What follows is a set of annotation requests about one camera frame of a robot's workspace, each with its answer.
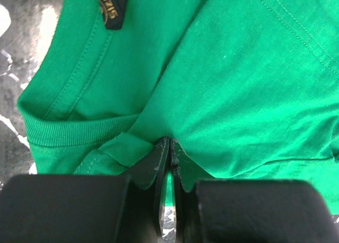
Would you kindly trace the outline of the green t shirt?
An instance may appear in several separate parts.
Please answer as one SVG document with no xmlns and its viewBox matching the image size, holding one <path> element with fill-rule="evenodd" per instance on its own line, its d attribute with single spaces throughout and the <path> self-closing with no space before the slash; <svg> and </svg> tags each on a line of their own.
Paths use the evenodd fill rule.
<svg viewBox="0 0 339 243">
<path fill-rule="evenodd" d="M 171 137 L 338 214 L 338 0 L 64 0 L 17 105 L 40 174 L 118 175 Z"/>
</svg>

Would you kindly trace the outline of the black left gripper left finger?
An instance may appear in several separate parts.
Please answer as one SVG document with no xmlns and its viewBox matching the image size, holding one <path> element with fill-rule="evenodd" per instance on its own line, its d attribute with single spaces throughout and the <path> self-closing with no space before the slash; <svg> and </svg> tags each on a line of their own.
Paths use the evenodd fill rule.
<svg viewBox="0 0 339 243">
<path fill-rule="evenodd" d="M 158 242 L 170 149 L 119 176 L 17 175 L 1 191 L 1 242 Z"/>
</svg>

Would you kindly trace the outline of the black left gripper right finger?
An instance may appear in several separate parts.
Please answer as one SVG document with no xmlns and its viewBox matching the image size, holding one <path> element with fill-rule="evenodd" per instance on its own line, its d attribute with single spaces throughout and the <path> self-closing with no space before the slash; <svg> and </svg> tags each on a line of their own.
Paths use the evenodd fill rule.
<svg viewBox="0 0 339 243">
<path fill-rule="evenodd" d="M 307 182 L 212 177 L 171 140 L 177 242 L 338 242 Z"/>
</svg>

